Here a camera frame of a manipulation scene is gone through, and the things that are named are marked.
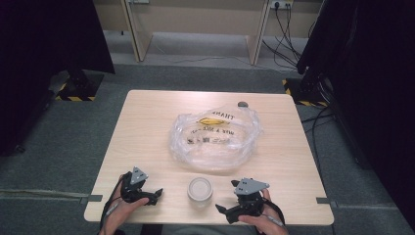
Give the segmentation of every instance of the electrical outlet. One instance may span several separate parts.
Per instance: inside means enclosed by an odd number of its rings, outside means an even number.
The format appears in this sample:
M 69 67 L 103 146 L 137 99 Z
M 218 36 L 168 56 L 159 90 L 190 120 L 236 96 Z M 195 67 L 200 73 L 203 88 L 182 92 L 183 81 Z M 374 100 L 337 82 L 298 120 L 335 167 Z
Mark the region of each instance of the electrical outlet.
M 278 10 L 287 10 L 289 8 L 293 8 L 294 0 L 286 0 L 286 1 L 272 1 L 271 2 L 271 9 L 275 9 L 275 3 L 278 2 L 280 4 L 280 7 Z

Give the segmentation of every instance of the black partition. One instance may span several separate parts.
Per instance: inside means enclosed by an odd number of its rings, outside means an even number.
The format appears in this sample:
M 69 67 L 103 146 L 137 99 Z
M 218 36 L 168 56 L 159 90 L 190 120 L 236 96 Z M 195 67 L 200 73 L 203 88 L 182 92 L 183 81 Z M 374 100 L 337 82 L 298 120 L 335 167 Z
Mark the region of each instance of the black partition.
M 0 155 L 21 144 L 59 71 L 114 66 L 92 0 L 0 2 Z
M 415 230 L 414 13 L 410 0 L 325 0 L 299 72 L 304 91 L 320 87 L 330 100 L 357 161 Z

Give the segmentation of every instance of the controller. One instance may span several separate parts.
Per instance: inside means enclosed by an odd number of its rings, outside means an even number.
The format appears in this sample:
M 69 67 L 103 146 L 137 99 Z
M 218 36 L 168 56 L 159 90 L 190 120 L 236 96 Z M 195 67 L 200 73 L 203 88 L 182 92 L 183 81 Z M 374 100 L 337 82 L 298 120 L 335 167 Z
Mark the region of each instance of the controller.
M 268 188 L 269 184 L 250 178 L 243 178 L 241 181 L 232 180 L 231 183 L 235 187 L 234 193 L 238 197 L 239 206 L 227 210 L 216 204 L 217 210 L 226 215 L 226 219 L 230 224 L 239 221 L 238 217 L 241 214 L 260 216 L 263 211 L 264 200 L 259 191 Z
M 146 206 L 155 206 L 159 197 L 161 196 L 162 189 L 159 189 L 155 193 L 143 192 L 141 188 L 143 187 L 148 177 L 149 175 L 144 173 L 136 166 L 133 168 L 132 172 L 128 171 L 122 177 L 121 198 L 126 203 L 134 203 L 142 198 L 148 198 L 149 202 L 146 204 Z

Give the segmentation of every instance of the human hand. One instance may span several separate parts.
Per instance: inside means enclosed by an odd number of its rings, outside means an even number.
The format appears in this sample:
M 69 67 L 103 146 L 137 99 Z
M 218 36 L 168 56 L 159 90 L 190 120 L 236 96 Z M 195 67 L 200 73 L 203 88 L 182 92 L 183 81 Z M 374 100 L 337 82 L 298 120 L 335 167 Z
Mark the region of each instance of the human hand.
M 267 189 L 261 190 L 262 195 L 268 201 L 271 201 L 269 191 Z M 254 225 L 259 233 L 265 233 L 267 235 L 288 235 L 288 230 L 286 227 L 281 227 L 269 220 L 268 216 L 272 216 L 281 221 L 278 213 L 269 207 L 268 205 L 263 206 L 263 212 L 260 216 L 250 216 L 250 215 L 239 215 L 238 220 Z
M 104 225 L 99 233 L 100 235 L 113 235 L 116 229 L 120 227 L 135 210 L 149 202 L 148 198 L 142 198 L 134 203 L 126 203 L 121 198 L 121 184 L 116 188 L 112 200 L 113 202 L 109 209 L 114 208 L 114 210 L 110 215 L 106 216 Z

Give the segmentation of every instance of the plastic bag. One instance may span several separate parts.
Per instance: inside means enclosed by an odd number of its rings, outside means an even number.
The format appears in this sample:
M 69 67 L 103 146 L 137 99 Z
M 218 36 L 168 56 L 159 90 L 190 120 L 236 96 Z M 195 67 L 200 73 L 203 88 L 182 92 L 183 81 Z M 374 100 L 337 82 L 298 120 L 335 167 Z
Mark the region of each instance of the plastic bag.
M 226 105 L 179 115 L 170 131 L 170 149 L 177 161 L 195 168 L 232 169 L 250 158 L 260 132 L 256 111 Z

